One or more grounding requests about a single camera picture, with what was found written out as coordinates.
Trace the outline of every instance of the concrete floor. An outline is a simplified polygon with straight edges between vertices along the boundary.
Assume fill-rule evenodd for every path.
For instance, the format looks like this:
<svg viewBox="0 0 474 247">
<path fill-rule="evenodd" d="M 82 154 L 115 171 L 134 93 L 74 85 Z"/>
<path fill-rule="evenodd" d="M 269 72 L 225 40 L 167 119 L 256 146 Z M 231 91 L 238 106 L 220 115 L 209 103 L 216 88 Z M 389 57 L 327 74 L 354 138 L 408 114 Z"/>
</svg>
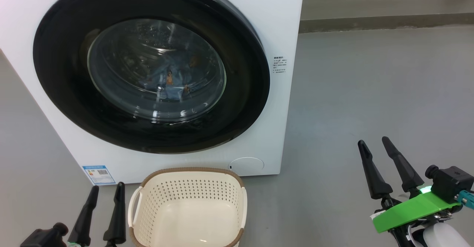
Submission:
<svg viewBox="0 0 474 247">
<path fill-rule="evenodd" d="M 378 235 L 357 151 L 364 139 L 394 194 L 389 136 L 413 167 L 474 173 L 474 27 L 301 34 L 283 165 L 247 177 L 242 247 L 396 246 Z M 72 228 L 90 182 L 14 70 L 0 59 L 0 237 L 18 246 L 36 228 Z M 137 185 L 127 185 L 127 200 Z M 114 187 L 101 187 L 91 229 L 104 246 Z M 474 245 L 474 211 L 449 221 Z M 129 240 L 122 247 L 131 247 Z"/>
</svg>

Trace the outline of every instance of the front-loading washing machine door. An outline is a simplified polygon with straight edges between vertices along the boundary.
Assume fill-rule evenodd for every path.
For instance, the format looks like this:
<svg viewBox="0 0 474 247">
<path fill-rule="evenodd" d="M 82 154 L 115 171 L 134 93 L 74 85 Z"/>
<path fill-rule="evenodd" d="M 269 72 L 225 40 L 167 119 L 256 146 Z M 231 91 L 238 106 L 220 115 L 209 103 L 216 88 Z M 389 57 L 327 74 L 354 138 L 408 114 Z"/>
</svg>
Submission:
<svg viewBox="0 0 474 247">
<path fill-rule="evenodd" d="M 71 121 L 150 153 L 230 141 L 258 118 L 270 85 L 256 32 L 227 0 L 59 0 L 33 58 Z"/>
</svg>

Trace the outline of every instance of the laundry basket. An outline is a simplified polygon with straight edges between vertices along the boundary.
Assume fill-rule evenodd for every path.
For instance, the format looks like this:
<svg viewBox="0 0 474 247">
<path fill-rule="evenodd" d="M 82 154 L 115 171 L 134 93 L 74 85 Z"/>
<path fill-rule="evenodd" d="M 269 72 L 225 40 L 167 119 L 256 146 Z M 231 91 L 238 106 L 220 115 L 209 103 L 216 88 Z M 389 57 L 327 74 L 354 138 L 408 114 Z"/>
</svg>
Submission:
<svg viewBox="0 0 474 247">
<path fill-rule="evenodd" d="M 137 247 L 237 247 L 247 218 L 247 192 L 229 170 L 159 170 L 135 190 L 127 218 Z"/>
</svg>

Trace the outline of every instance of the concrete ledge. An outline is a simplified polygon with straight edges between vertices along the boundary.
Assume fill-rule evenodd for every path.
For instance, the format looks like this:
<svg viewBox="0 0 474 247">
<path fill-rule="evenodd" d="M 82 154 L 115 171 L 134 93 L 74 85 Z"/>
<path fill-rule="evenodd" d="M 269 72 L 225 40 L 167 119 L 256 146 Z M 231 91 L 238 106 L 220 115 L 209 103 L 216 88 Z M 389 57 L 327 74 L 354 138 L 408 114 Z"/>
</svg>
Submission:
<svg viewBox="0 0 474 247">
<path fill-rule="evenodd" d="M 474 24 L 474 0 L 303 0 L 300 33 Z"/>
</svg>

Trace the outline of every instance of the white washing machine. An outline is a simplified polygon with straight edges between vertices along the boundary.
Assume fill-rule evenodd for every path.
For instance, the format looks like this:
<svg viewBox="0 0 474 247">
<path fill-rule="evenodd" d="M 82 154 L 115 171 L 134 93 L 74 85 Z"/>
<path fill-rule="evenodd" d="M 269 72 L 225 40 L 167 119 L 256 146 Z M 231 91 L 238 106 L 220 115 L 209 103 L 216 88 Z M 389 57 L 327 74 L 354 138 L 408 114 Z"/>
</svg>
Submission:
<svg viewBox="0 0 474 247">
<path fill-rule="evenodd" d="M 0 0 L 0 48 L 94 184 L 278 174 L 301 1 Z"/>
</svg>

